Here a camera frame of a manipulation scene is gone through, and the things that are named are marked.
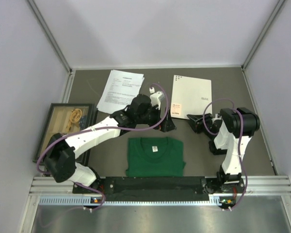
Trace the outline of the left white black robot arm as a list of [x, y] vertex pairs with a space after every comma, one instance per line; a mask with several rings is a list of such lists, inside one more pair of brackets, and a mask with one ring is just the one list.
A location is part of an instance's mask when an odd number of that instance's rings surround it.
[[90, 167], [81, 165], [77, 158], [100, 143], [136, 131], [137, 125], [169, 132], [176, 129], [170, 109], [161, 116], [161, 101], [164, 93], [158, 91], [150, 96], [137, 95], [124, 109], [115, 111], [101, 122], [82, 131], [63, 135], [54, 134], [41, 155], [43, 165], [55, 182], [80, 183], [89, 192], [100, 188], [100, 178]]

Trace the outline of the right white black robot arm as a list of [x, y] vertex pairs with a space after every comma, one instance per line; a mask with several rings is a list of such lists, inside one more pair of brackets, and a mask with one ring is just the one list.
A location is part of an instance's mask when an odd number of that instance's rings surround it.
[[213, 155], [224, 155], [225, 159], [216, 172], [216, 179], [206, 178], [203, 188], [211, 194], [230, 189], [239, 189], [244, 183], [242, 175], [243, 157], [246, 148], [260, 128], [260, 118], [247, 108], [221, 109], [218, 114], [188, 114], [192, 130], [204, 133], [209, 140], [209, 150]]

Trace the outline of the white folder black inside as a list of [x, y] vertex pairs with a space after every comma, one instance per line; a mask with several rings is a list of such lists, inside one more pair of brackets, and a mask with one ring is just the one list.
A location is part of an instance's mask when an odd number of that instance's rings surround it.
[[188, 119], [187, 115], [212, 113], [207, 105], [212, 102], [211, 80], [174, 75], [171, 117]]

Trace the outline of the white printed paper stack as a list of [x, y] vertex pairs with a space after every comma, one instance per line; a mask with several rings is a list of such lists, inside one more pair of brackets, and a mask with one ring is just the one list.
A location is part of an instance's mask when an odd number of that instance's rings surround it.
[[139, 94], [144, 79], [144, 74], [111, 70], [97, 109], [112, 114], [125, 108]]

